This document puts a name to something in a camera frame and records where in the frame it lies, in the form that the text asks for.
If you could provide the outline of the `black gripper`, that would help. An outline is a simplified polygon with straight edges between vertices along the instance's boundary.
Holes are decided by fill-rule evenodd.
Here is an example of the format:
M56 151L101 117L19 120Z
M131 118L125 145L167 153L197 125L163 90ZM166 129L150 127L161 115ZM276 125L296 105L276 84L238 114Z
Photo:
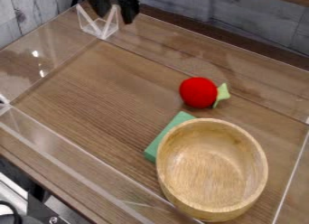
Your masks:
M95 13L105 17L111 9L110 0L90 0ZM121 5L121 14L125 24L131 24L141 12L139 0L117 0Z

